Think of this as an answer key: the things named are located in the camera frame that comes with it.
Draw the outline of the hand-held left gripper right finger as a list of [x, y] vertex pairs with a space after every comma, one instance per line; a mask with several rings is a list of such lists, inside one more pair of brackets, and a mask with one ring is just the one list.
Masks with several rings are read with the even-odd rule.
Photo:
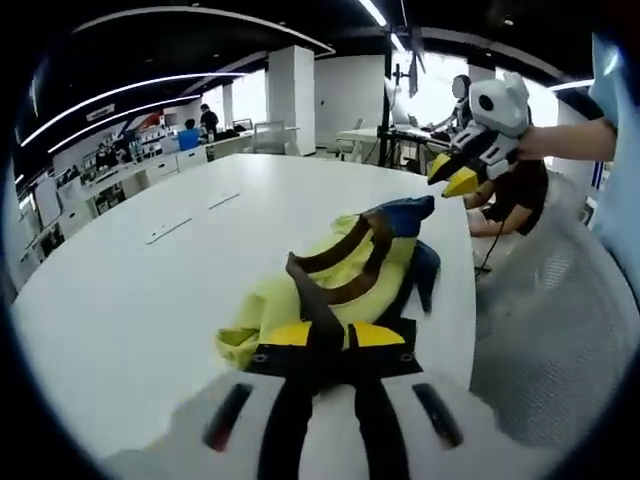
[[540, 479], [548, 448], [506, 435], [495, 413], [444, 375], [421, 368], [397, 333], [348, 329], [355, 414], [372, 479]]

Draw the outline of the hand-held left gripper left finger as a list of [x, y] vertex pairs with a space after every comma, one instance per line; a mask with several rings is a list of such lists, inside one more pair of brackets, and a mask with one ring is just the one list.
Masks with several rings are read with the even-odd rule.
[[309, 322], [277, 329], [247, 369], [216, 378], [176, 408], [163, 435], [107, 457], [105, 471], [113, 479], [257, 479], [277, 411], [307, 404], [300, 368], [310, 330]]

